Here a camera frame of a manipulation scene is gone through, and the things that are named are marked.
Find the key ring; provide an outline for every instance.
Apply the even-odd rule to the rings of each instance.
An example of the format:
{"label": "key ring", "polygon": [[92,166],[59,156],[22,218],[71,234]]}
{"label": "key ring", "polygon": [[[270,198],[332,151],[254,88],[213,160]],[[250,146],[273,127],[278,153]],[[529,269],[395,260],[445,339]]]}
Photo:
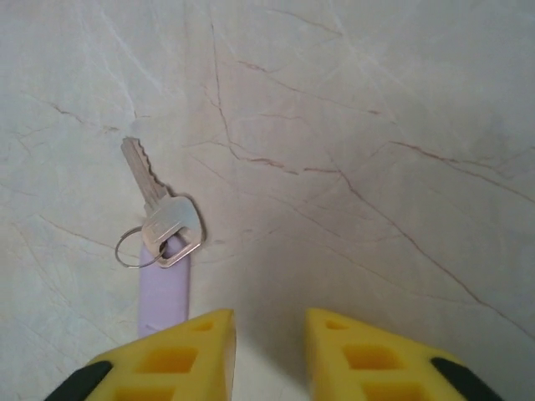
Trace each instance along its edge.
{"label": "key ring", "polygon": [[142,228],[142,226],[137,226],[137,227],[134,227],[134,228],[128,230],[125,234],[123,234],[120,237],[119,242],[117,242],[117,245],[115,246],[115,259],[117,259],[117,262],[119,262],[122,266],[127,267],[129,269],[141,269],[142,267],[147,267],[147,266],[153,264],[158,259],[160,259],[162,256],[164,256],[164,253],[166,253],[166,250],[167,250],[167,242],[164,242],[164,244],[163,244],[164,246],[163,246],[161,252],[153,260],[148,261],[147,263],[144,263],[142,265],[129,265],[128,263],[124,263],[119,257],[120,244],[122,244],[123,241],[126,238],[128,238],[129,236],[131,236],[132,234],[135,234],[136,232],[140,232],[141,228]]}

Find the yellow plastic piece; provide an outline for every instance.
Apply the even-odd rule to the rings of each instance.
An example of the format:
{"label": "yellow plastic piece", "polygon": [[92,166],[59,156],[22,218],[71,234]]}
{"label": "yellow plastic piece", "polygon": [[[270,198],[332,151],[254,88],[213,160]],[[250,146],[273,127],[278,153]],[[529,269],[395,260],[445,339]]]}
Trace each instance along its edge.
{"label": "yellow plastic piece", "polygon": [[208,313],[93,359],[114,367],[87,401],[229,401],[235,352],[233,311]]}
{"label": "yellow plastic piece", "polygon": [[457,358],[337,313],[308,310],[306,352],[313,401],[465,401],[430,363]]}

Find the key blade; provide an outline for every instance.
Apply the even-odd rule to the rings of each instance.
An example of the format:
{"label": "key blade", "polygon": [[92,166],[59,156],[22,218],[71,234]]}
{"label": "key blade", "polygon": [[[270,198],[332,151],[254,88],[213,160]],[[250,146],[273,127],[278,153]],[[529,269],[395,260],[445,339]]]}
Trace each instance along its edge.
{"label": "key blade", "polygon": [[131,137],[124,138],[120,148],[143,195],[145,208],[148,208],[148,211],[153,211],[159,200],[169,195],[167,188],[152,175],[149,158],[145,154],[140,140]]}

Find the square hole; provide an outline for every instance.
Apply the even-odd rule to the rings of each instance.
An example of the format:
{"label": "square hole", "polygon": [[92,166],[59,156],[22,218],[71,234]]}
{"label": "square hole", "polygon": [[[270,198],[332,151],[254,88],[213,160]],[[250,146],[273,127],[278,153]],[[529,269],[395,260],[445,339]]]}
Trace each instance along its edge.
{"label": "square hole", "polygon": [[159,348],[152,351],[137,368],[137,373],[188,373],[197,358],[192,347]]}
{"label": "square hole", "polygon": [[395,353],[380,345],[346,345],[344,356],[354,370],[389,370],[403,368]]}
{"label": "square hole", "polygon": [[364,383],[368,401],[430,401],[418,383]]}
{"label": "square hole", "polygon": [[114,401],[171,401],[173,388],[119,388]]}

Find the key head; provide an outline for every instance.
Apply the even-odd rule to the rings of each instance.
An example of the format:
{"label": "key head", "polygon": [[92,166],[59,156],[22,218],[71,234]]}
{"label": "key head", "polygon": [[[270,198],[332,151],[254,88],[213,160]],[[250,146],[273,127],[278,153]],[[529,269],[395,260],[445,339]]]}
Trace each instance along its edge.
{"label": "key head", "polygon": [[160,200],[158,206],[154,213],[147,217],[141,229],[143,242],[154,257],[160,254],[162,244],[170,237],[182,229],[188,229],[187,238],[183,238],[187,245],[175,255],[161,256],[157,260],[161,267],[167,268],[194,251],[204,241],[205,235],[201,218],[189,198],[166,196]]}

